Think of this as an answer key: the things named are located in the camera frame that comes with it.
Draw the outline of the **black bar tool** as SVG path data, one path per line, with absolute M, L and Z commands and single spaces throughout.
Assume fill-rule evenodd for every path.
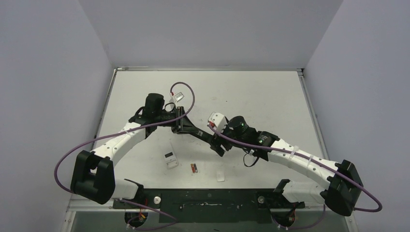
M 206 131 L 203 131 L 202 129 L 197 129 L 197 131 L 193 133 L 193 136 L 210 145 L 215 144 L 214 136 Z

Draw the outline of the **white battery cover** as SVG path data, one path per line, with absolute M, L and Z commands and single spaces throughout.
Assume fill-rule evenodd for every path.
M 216 179 L 217 179 L 217 182 L 224 182 L 225 181 L 224 171 L 217 171 L 216 172 Z

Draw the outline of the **red AAA battery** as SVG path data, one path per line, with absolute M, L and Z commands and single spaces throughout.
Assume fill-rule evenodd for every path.
M 193 164 L 190 164 L 190 166 L 191 166 L 192 173 L 194 174 L 195 173 L 195 167 L 194 167 Z

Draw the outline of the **white red remote control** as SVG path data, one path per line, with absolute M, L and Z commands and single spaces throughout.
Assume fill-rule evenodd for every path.
M 164 160 L 165 160 L 167 169 L 173 169 L 179 165 L 179 162 L 176 157 L 176 152 L 174 151 L 174 148 L 171 142 L 169 142 L 165 146 Z

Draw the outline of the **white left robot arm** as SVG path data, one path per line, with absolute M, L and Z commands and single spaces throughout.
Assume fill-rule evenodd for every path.
M 171 111 L 166 111 L 164 96 L 150 93 L 145 105 L 125 124 L 118 135 L 92 151 L 81 151 L 75 161 L 70 190 L 99 204 L 110 199 L 125 199 L 132 208 L 144 203 L 142 188 L 131 180 L 117 179 L 115 166 L 139 142 L 145 140 L 158 126 L 177 129 L 184 118 L 184 109 L 177 103 L 183 99 L 181 92 L 171 94 Z

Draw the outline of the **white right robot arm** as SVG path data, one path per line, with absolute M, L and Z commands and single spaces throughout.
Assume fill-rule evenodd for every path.
M 286 166 L 313 181 L 309 184 L 282 180 L 273 194 L 277 206 L 286 207 L 298 202 L 325 204 L 346 217 L 355 210 L 363 182 L 352 162 L 335 162 L 312 155 L 274 134 L 257 131 L 242 116 L 228 120 L 213 112 L 208 118 L 208 126 L 220 140 L 223 152 L 237 147 L 253 156 L 255 161 L 263 159 Z

